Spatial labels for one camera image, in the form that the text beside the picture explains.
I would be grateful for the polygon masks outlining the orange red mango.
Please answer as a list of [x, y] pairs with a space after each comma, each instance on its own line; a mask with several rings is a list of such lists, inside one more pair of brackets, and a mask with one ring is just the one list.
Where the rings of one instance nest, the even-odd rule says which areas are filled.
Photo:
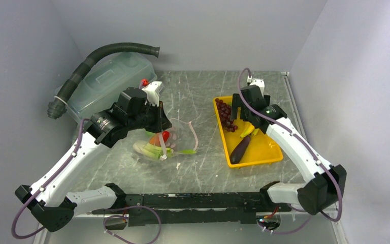
[[161, 146], [160, 144], [160, 135], [162, 136], [162, 139], [164, 141], [164, 144], [167, 144], [167, 141], [170, 137], [170, 132], [168, 131], [163, 131], [162, 133], [156, 133], [154, 134], [150, 140], [149, 143], [155, 146]]

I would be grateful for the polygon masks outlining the clear pink zip top bag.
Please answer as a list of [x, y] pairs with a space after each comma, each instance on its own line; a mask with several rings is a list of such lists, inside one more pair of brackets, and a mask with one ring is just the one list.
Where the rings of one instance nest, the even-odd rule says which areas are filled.
[[170, 132], [167, 144], [164, 144], [162, 136], [160, 135], [160, 147], [162, 147], [164, 153], [166, 153], [166, 147], [170, 147], [174, 151], [195, 150], [197, 152], [199, 141], [192, 122], [185, 122], [176, 118], [172, 118], [170, 121], [172, 127], [166, 130]]

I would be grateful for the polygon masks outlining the purple eggplant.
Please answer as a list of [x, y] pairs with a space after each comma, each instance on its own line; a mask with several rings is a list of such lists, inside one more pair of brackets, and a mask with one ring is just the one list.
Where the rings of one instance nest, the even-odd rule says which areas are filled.
[[239, 164], [250, 144], [251, 136], [244, 137], [230, 154], [230, 163]]

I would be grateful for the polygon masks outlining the yellow plastic tray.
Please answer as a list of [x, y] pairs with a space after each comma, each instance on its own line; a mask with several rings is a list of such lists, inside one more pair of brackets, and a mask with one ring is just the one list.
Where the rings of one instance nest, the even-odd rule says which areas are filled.
[[214, 108], [214, 110], [218, 121], [226, 162], [230, 168], [272, 164], [283, 160], [283, 153], [279, 145], [267, 135], [259, 132], [251, 138], [241, 161], [238, 164], [232, 164], [231, 153], [242, 140], [240, 134], [244, 131], [244, 121], [237, 119], [236, 126], [238, 129], [236, 132], [228, 132], [225, 127], [221, 125], [219, 109]]

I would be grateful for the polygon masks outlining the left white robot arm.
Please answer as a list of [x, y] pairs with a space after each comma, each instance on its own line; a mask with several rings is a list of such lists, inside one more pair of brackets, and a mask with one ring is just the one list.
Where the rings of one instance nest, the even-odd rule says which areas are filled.
[[129, 131], [162, 133], [171, 128], [159, 99], [161, 92], [159, 82], [122, 91], [110, 108], [81, 120], [76, 142], [43, 177], [16, 189], [23, 208], [30, 210], [43, 229], [55, 232], [73, 217], [94, 210], [108, 209], [114, 214], [124, 210], [126, 193], [114, 183], [78, 193], [72, 193], [71, 187], [96, 156], [111, 149]]

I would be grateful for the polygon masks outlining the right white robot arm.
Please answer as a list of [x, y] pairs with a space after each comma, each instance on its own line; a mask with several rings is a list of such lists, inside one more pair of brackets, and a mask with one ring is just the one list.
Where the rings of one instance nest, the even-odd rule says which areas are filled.
[[325, 215], [324, 210], [337, 203], [337, 216], [329, 217], [329, 220], [337, 222], [341, 219], [346, 170], [342, 165], [334, 166], [320, 156], [279, 105], [270, 105], [261, 89], [250, 85], [233, 94], [231, 117], [251, 123], [273, 139], [303, 177], [302, 184], [272, 182], [264, 186], [259, 198], [262, 209], [272, 211], [283, 203], [298, 205], [310, 215]]

